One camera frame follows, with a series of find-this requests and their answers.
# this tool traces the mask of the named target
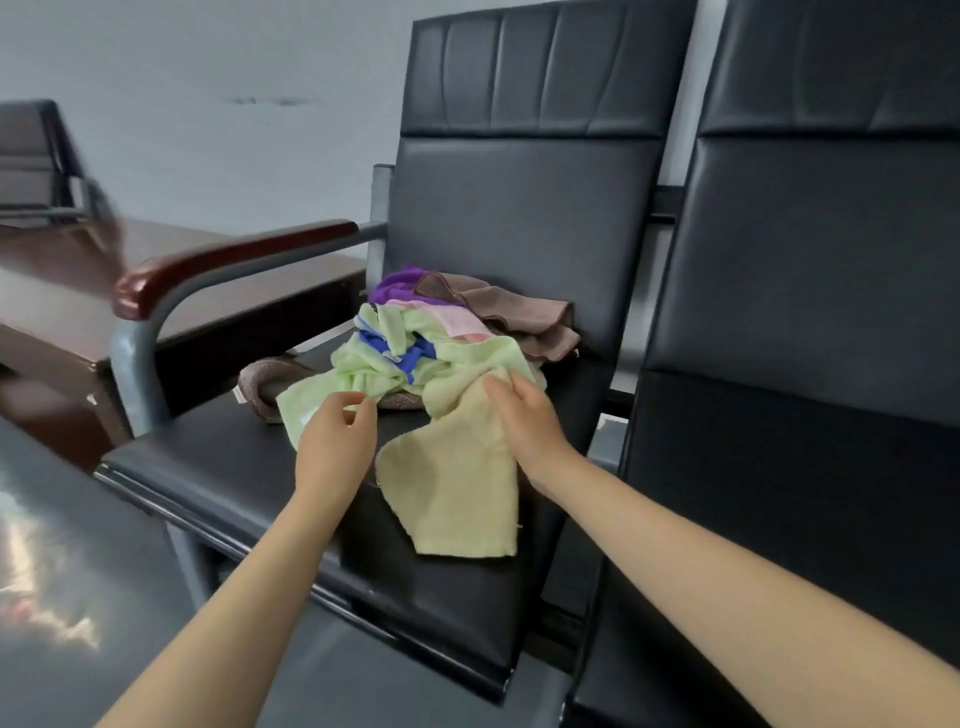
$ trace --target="black leather chair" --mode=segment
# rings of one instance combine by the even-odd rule
[[[731,0],[622,474],[960,667],[960,7]],[[764,725],[607,567],[564,725]]]
[[[694,6],[552,3],[414,26],[389,214],[376,218],[387,221],[387,242],[385,251],[374,244],[372,259],[384,255],[387,270],[413,262],[573,301],[581,355],[545,373],[582,451],[611,383]],[[296,235],[284,244],[299,245]],[[239,246],[231,264],[249,262],[248,252]],[[148,271],[132,295],[150,279]],[[344,339],[303,360],[328,368]],[[115,357],[114,370],[122,364]],[[422,413],[384,414],[381,442],[425,422]],[[97,476],[236,558],[290,496],[293,466],[282,428],[225,395],[110,453]],[[564,519],[532,493],[520,508],[516,558],[418,557],[366,485],[324,557],[314,596],[500,700]],[[203,565],[189,555],[183,562],[196,583]]]
[[[0,103],[0,229],[93,217],[94,193],[55,102]]]

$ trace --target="brown table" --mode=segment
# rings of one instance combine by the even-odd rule
[[[109,366],[114,283],[147,258],[228,238],[136,220],[0,233],[0,365],[87,402],[115,444],[130,438]],[[156,365],[174,413],[222,391],[250,361],[281,353],[356,310],[364,263],[294,263],[207,288],[160,334]]]

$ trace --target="forearm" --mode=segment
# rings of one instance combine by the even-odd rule
[[[100,725],[253,726],[346,506],[294,496]]]
[[[551,492],[777,728],[947,726],[960,673],[881,622],[577,460]]]

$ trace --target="person's left hand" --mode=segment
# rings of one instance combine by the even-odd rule
[[[359,405],[356,411],[344,409]],[[376,451],[376,402],[360,392],[336,392],[324,401],[300,436],[297,495],[308,501],[353,500]]]

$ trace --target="wooden armrest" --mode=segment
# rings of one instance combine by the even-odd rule
[[[175,255],[152,257],[116,282],[113,313],[127,321],[146,321],[166,294],[202,273],[309,248],[357,232],[357,224],[349,220],[325,220],[298,228],[232,238]]]

